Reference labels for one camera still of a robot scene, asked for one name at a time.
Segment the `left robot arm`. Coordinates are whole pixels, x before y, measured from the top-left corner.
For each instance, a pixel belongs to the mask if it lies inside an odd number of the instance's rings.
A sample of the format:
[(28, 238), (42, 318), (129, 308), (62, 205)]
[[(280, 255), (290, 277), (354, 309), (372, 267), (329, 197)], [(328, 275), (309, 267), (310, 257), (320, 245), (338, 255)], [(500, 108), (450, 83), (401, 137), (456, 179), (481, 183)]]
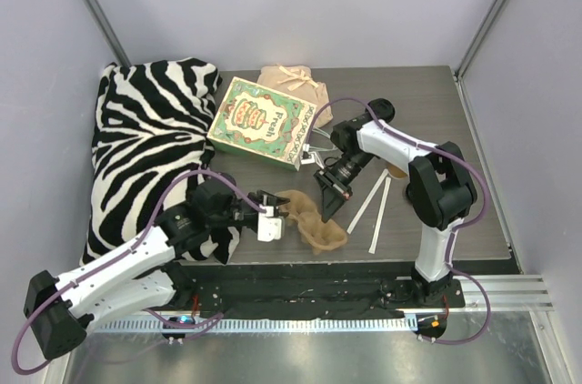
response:
[(284, 197), (258, 190), (245, 194), (230, 176), (204, 172), (185, 201), (155, 206), (145, 228), (124, 245), (82, 267), (29, 281), (24, 328), (32, 331), (45, 360), (74, 350), (105, 323), (146, 308), (187, 308), (195, 282), (177, 261), (212, 235), (253, 230), (259, 240), (284, 234)]

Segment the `green illustrated paper bag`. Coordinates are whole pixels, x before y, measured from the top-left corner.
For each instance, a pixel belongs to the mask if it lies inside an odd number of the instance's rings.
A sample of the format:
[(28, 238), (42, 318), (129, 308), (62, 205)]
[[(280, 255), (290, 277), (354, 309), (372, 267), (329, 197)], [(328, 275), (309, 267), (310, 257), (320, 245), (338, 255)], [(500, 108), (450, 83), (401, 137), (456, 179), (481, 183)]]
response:
[(308, 101), (235, 76), (207, 139), (225, 152), (298, 170), (315, 114), (316, 105)]

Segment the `brown cardboard cup carrier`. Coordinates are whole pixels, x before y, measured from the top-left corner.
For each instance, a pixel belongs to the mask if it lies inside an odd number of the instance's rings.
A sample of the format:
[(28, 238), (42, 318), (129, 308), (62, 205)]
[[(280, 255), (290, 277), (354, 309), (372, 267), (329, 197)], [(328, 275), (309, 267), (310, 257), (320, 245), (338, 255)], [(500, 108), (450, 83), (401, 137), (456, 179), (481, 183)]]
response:
[(288, 200), (279, 207), (286, 213), (286, 225), (296, 226), (302, 242), (312, 248), (314, 255), (334, 251), (347, 243), (346, 231), (334, 220), (324, 222), (316, 202), (306, 193), (284, 190), (276, 196)]

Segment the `black plastic cup lid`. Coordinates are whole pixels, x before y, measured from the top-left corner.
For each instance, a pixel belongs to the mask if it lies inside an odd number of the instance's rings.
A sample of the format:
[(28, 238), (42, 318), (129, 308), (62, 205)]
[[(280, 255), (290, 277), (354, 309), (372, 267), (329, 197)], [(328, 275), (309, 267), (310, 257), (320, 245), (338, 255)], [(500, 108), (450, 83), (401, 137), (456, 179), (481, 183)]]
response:
[(385, 98), (377, 98), (368, 102), (368, 105), (375, 113), (376, 117), (386, 123), (390, 123), (395, 115), (396, 109), (393, 104)]

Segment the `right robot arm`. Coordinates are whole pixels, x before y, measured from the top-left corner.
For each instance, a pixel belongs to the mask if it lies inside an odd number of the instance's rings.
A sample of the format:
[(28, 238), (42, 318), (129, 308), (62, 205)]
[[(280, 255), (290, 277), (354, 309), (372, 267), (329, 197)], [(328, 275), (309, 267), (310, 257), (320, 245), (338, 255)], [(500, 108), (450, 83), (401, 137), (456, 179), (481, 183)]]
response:
[(364, 113), (334, 126), (341, 157), (315, 172), (327, 222), (352, 197), (352, 181), (376, 157), (405, 172), (406, 196), (422, 224), (418, 256), (411, 269), (412, 299), (429, 307), (450, 287), (457, 232), (477, 202), (470, 171), (457, 145), (427, 143)]

